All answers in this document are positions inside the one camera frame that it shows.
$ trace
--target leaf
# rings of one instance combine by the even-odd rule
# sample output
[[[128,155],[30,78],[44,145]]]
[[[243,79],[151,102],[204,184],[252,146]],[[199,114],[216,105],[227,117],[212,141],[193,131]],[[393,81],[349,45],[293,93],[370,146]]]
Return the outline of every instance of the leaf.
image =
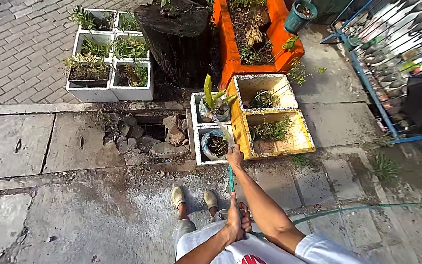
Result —
[[[237,95],[231,95],[229,97],[224,98],[222,103],[232,103],[237,98]]]
[[[224,94],[226,94],[226,91],[220,91],[220,92],[218,92],[218,93],[214,94],[214,95],[212,96],[212,99],[213,99],[213,100],[216,100],[216,99],[220,98],[221,96],[223,96]]]
[[[211,110],[214,109],[214,100],[211,96],[211,76],[209,74],[206,75],[206,79],[204,80],[204,99],[206,100],[206,103],[211,108]]]

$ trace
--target drain hole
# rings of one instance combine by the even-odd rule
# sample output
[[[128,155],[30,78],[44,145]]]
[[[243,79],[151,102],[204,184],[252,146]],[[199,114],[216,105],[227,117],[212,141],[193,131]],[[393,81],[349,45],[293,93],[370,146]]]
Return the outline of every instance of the drain hole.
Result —
[[[19,139],[19,140],[17,141],[17,144],[15,144],[14,153],[18,153],[18,152],[19,152],[19,150],[21,149],[21,147],[22,147],[22,139]]]

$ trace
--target orange planter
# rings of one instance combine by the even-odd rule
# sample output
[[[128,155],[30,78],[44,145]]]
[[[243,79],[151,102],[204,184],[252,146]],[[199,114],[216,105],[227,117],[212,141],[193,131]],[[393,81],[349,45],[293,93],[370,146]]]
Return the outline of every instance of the orange planter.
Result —
[[[284,30],[284,20],[289,13],[284,0],[267,0],[266,6],[271,20],[271,25],[266,33],[273,45],[272,54],[277,56],[273,59],[273,64],[242,65],[235,42],[231,16],[227,10],[227,2],[226,0],[215,0],[214,24],[220,28],[221,62],[223,63],[219,84],[220,91],[226,89],[234,74],[286,72],[290,69],[289,64],[293,58],[300,59],[304,55],[304,48],[300,39],[296,41],[292,51],[281,51],[286,40],[291,37]]]

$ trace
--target planter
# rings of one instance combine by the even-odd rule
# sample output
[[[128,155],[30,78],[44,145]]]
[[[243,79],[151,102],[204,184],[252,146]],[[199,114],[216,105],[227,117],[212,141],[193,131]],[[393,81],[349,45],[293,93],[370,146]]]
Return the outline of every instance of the planter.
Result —
[[[116,102],[118,98],[110,90],[110,74],[107,80],[68,80],[66,91],[83,103]]]
[[[271,91],[278,96],[276,106],[269,108],[247,108],[260,90]],[[231,121],[242,113],[265,113],[266,111],[285,111],[299,107],[287,76],[284,74],[234,75],[226,90],[227,96],[236,94],[237,102],[231,105]]]
[[[135,66],[141,66],[147,68],[147,82],[143,87],[132,87],[132,86],[120,86],[120,76],[118,76],[118,67],[124,64],[134,64]],[[121,101],[152,101],[153,98],[153,84],[152,81],[152,72],[151,72],[151,63],[148,61],[120,61],[114,59],[114,71],[112,72],[112,81],[110,89],[116,95],[116,97]]]
[[[291,124],[284,141],[252,140],[249,126],[260,125],[268,121],[281,121],[287,116]],[[270,110],[267,113],[243,113],[232,122],[235,141],[244,153],[244,159],[261,159],[287,156],[315,151],[312,136],[299,109],[285,111]]]
[[[83,42],[85,39],[92,39],[94,42],[100,45],[105,44],[111,44],[114,35],[111,33],[83,33],[83,32],[77,32],[76,33],[76,39],[74,41],[74,49],[73,49],[73,55],[76,55],[76,53],[81,53],[81,47],[83,46]],[[111,58],[113,56],[113,48],[110,47],[109,56],[105,58]]]
[[[292,59],[299,59],[304,55],[304,48],[300,39],[297,39],[292,51],[282,51],[282,46],[291,37],[284,30],[284,18],[289,13],[284,1],[267,0],[266,5],[271,20],[271,25],[266,33],[273,44],[274,63],[269,65],[242,65],[226,0],[215,0],[213,16],[215,25],[220,28],[220,52],[221,62],[223,63],[222,78],[219,84],[220,91],[226,89],[233,75],[286,72],[290,69]]]
[[[201,99],[203,98],[204,93],[192,93],[191,94],[191,119],[193,122],[193,128],[196,130],[198,127],[211,127],[216,126],[217,123],[215,122],[205,122],[199,114],[199,104]],[[230,125],[230,120],[221,122],[222,125]]]
[[[117,38],[121,38],[121,39],[129,39],[129,38],[131,38],[134,41],[138,41],[138,42],[141,42],[141,43],[146,43],[146,40],[144,40],[144,37],[143,37],[142,34],[141,35],[138,35],[138,34],[132,35],[132,34],[118,33],[118,34],[115,34],[115,39],[117,39]],[[149,49],[147,50],[146,57],[144,57],[144,58],[126,58],[125,57],[125,58],[117,58],[117,59],[122,60],[122,61],[149,61],[149,59],[150,59],[150,51],[149,51]]]
[[[112,13],[114,17],[116,16],[116,10],[110,10],[110,9],[84,9],[84,11],[90,12],[93,16],[98,17],[102,19],[106,12]],[[101,30],[88,30],[83,29],[81,25],[79,25],[78,31],[83,33],[114,33],[114,23],[112,24],[112,29],[109,31],[101,31]]]
[[[229,134],[233,137],[232,127],[230,125],[224,125],[224,127],[229,131]],[[202,165],[217,165],[217,164],[226,164],[226,160],[216,160],[212,161],[210,160],[204,153],[201,148],[201,140],[203,136],[212,131],[212,130],[219,130],[219,126],[212,125],[207,127],[199,127],[195,128],[195,133],[193,135],[193,140],[195,142],[195,155],[196,155],[196,165],[202,166]]]
[[[122,27],[122,19],[121,17],[134,17],[133,13],[129,13],[129,12],[122,12],[122,11],[118,11],[117,15],[115,17],[115,24],[114,24],[114,30],[116,33],[121,33],[121,34],[133,34],[133,35],[143,35],[143,33],[141,31],[134,31],[134,30],[121,30],[120,28]]]
[[[310,11],[310,14],[304,15],[296,10],[298,5],[305,5]],[[297,34],[301,29],[307,26],[312,19],[317,17],[317,8],[311,3],[302,3],[301,1],[294,1],[289,15],[284,22],[284,29],[290,33]]]

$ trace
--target beige shoe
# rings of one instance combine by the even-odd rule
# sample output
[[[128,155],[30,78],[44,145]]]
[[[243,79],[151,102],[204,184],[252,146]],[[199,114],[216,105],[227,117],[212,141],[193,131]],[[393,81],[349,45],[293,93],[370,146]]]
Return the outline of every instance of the beige shoe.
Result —
[[[185,202],[185,196],[183,195],[183,191],[180,186],[175,187],[172,190],[172,200],[175,208],[178,208],[179,204]]]
[[[204,202],[206,202],[206,205],[208,206],[208,210],[211,209],[211,207],[218,207],[218,200],[212,191],[204,192],[203,197]]]

